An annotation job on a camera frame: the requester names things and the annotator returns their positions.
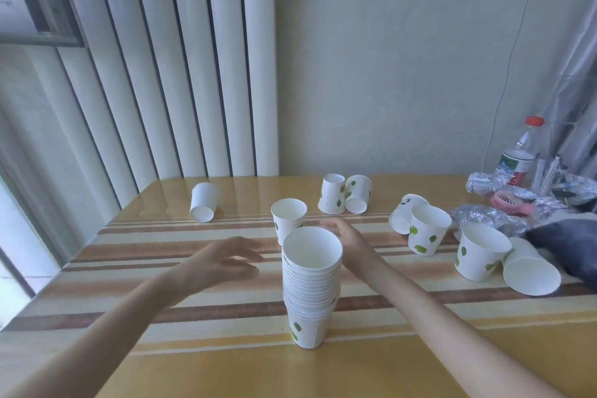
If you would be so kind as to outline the clear pen holder with pens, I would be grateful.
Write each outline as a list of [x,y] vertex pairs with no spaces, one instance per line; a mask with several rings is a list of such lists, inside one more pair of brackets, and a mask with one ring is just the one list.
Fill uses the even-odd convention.
[[561,182],[567,171],[568,166],[563,164],[562,157],[559,154],[552,158],[538,160],[535,168],[533,192],[538,196],[547,196],[551,188]]

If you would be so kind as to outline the dark blue cloth bag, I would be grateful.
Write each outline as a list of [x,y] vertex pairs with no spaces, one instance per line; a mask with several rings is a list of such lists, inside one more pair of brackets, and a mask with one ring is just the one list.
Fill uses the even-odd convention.
[[547,250],[566,273],[597,295],[597,220],[556,221],[526,231],[523,238]]

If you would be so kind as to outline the white paper cup green leaves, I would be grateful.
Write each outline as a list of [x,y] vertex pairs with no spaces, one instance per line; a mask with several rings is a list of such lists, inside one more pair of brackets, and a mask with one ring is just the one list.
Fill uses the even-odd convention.
[[367,210],[371,195],[372,182],[364,175],[353,175],[346,181],[346,210],[353,214],[362,214]]
[[497,229],[479,222],[468,222],[460,231],[457,272],[470,281],[486,281],[511,251],[511,241]]
[[303,226],[307,212],[305,202],[296,198],[283,198],[272,205],[271,213],[280,246],[293,230]]
[[339,174],[323,177],[321,196],[317,208],[328,215],[340,215],[346,210],[346,179]]
[[198,223],[212,221],[217,211],[221,191],[213,183],[198,183],[191,191],[190,217]]
[[449,213],[431,205],[416,205],[411,211],[408,247],[415,254],[430,257],[452,225]]
[[429,202],[422,196],[406,194],[389,218],[392,230],[401,235],[409,235],[413,208],[421,205],[429,205]]
[[527,296],[556,292],[562,283],[559,270],[529,241],[509,238],[512,249],[503,259],[503,278],[508,287]]

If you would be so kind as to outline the stack of white paper cups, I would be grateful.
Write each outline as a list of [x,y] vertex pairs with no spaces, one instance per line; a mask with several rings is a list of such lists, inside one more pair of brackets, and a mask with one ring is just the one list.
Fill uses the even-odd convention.
[[283,300],[290,335],[300,348],[324,342],[340,296],[342,256],[340,240],[325,228],[297,228],[284,240]]

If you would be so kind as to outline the pink handheld fan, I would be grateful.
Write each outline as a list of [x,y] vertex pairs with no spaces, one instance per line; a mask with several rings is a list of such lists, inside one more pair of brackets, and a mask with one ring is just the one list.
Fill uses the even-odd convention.
[[490,198],[492,206],[508,215],[533,216],[537,208],[506,191],[496,191]]

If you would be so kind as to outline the person's right forearm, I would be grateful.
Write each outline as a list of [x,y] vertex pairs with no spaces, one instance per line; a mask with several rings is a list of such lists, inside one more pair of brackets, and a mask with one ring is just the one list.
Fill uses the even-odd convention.
[[347,268],[402,314],[460,387],[471,398],[566,398],[484,338],[472,326],[365,250]]

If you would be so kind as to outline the person's right hand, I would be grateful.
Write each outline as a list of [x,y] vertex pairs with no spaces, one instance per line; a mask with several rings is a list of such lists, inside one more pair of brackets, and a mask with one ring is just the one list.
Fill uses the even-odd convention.
[[379,254],[357,230],[357,246],[342,246],[343,265],[357,278],[367,282],[380,261]]

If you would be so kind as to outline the person's left hand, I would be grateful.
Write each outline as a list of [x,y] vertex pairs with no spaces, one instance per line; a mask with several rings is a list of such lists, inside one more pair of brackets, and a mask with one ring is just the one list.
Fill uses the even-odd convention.
[[256,251],[258,243],[245,237],[217,240],[200,249],[189,259],[176,266],[174,276],[180,299],[226,283],[223,264],[242,262],[256,266],[264,257]]

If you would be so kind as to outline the translucent white curtain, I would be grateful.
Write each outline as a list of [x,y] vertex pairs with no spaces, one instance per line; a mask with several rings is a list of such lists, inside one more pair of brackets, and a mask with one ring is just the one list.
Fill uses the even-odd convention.
[[547,109],[547,149],[568,172],[590,176],[597,150],[597,0],[589,0],[558,66]]

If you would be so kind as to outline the person's left forearm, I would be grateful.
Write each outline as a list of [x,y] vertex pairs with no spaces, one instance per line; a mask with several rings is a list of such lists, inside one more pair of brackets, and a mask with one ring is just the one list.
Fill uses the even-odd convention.
[[200,288],[175,269],[145,281],[3,398],[95,398],[152,320]]

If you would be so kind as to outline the clear plastic bottle red cap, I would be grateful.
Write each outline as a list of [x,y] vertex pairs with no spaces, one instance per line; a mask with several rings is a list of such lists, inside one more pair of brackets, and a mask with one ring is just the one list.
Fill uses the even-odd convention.
[[543,159],[550,148],[546,119],[538,115],[526,117],[524,130],[516,144],[504,150],[495,173],[506,184],[521,187],[537,159]]

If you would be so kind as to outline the white vertical blinds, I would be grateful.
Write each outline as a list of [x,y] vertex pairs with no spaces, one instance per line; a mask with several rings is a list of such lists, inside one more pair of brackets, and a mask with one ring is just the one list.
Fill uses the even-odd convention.
[[154,181],[280,174],[275,0],[73,0],[86,47],[0,44],[0,174],[46,246]]

